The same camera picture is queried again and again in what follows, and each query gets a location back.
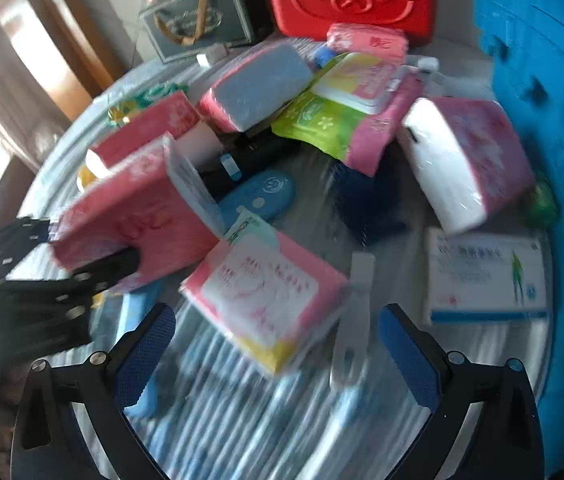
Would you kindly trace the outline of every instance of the metal screw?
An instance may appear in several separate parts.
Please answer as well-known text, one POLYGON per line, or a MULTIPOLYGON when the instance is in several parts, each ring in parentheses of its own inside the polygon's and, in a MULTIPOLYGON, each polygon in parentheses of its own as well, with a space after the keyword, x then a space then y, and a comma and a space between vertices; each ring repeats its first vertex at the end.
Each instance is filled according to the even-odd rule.
POLYGON ((89 357, 89 362, 92 365, 96 365, 96 366, 100 366, 106 360, 107 360, 107 355, 104 352, 95 352, 95 354, 89 357))
POLYGON ((461 365, 464 362, 464 356, 460 352, 449 352, 447 357, 454 365, 461 365))
POLYGON ((515 358, 509 359, 507 365, 514 372, 521 372, 522 370, 524 370, 524 365, 522 364, 522 361, 520 361, 519 359, 515 359, 515 358))
POLYGON ((86 309, 81 306, 74 306, 71 310, 67 310, 66 314, 64 314, 66 316, 66 319, 77 319, 80 316, 82 316, 84 313, 86 312, 86 309))
POLYGON ((44 359, 38 359, 31 365, 31 370, 34 372, 41 372, 46 368, 46 361, 44 359))

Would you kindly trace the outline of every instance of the round table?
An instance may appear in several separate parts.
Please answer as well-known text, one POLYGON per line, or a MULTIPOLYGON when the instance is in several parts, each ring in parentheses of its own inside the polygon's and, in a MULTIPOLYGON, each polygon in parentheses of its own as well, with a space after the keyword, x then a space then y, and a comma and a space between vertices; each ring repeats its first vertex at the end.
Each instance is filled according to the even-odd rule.
MULTIPOLYGON (((304 54, 315 47, 307 41, 294 43, 304 54)), ((425 53, 441 58, 454 94, 489 96, 489 61, 476 51, 435 41, 425 53)), ((125 75, 65 133, 38 173, 21 214, 57 216, 78 194, 77 170, 88 147, 108 132, 109 104, 166 80, 189 82, 192 93, 199 93, 211 73, 191 62, 163 65, 154 60, 125 75)), ((363 379, 357 387, 340 393, 329 388, 332 333, 312 349, 297 372, 274 380, 264 378, 177 293, 186 273, 168 279, 161 300, 176 309, 178 323, 156 370, 158 412, 155 418, 130 422, 170 478, 383 479, 408 449, 429 412, 415 403, 380 343, 376 316, 380 307, 395 302, 421 325, 427 272, 424 235, 436 221, 405 160, 398 157, 396 164, 399 216, 409 228, 368 249, 376 256, 372 330, 363 379)), ((274 225, 348 275, 351 253, 360 247, 334 210, 328 193, 331 165, 330 157, 308 145, 277 165, 295 179, 297 196, 274 225)), ((514 213, 499 215, 487 229, 525 232, 514 213)), ((550 284, 550 269, 546 270, 550 284)), ((14 277, 56 278, 61 273, 50 259, 49 248, 41 246, 15 269, 14 277)), ((120 303, 119 297, 111 296, 94 311, 94 342, 51 357, 52 365, 83 362, 97 349, 109 350, 120 321, 120 303)), ((550 318, 436 325, 430 332, 446 351, 459 350, 472 362, 501 365, 509 357, 521 359, 536 396, 541 392, 550 353, 550 318)), ((449 476, 459 463, 478 410, 478 406, 470 409, 438 478, 449 476)), ((116 478, 86 412, 77 408, 77 413, 101 473, 116 478)))

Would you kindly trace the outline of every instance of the curtain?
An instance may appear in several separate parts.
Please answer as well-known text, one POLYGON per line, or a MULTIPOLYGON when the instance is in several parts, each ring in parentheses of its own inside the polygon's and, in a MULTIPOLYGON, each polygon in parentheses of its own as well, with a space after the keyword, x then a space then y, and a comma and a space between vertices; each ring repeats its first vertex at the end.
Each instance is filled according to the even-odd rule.
POLYGON ((0 142, 33 171, 43 162, 37 144, 49 131, 62 134, 70 121, 38 84, 0 26, 0 142))

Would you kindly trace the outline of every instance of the blue stripe on box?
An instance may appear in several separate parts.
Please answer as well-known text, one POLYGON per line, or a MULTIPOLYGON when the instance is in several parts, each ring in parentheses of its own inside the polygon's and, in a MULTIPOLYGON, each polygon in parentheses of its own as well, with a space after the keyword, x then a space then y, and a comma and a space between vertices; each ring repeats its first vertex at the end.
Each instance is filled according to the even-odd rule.
POLYGON ((545 318, 545 310, 527 310, 526 312, 450 312, 431 309, 431 322, 466 323, 477 321, 511 321, 515 319, 545 318))

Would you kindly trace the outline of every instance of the brown ribbon handle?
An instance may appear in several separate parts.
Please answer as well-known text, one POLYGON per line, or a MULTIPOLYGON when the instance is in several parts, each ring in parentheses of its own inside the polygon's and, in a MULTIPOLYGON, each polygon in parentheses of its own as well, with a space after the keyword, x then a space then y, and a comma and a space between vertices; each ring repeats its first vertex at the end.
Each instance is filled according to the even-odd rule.
POLYGON ((166 26, 164 20, 158 16, 157 12, 153 15, 155 26, 169 38, 173 43, 181 46, 191 46, 199 40, 204 34, 206 28, 206 10, 208 9, 208 0, 198 0, 198 18, 196 20, 196 31, 193 36, 182 36, 177 32, 173 32, 166 26))

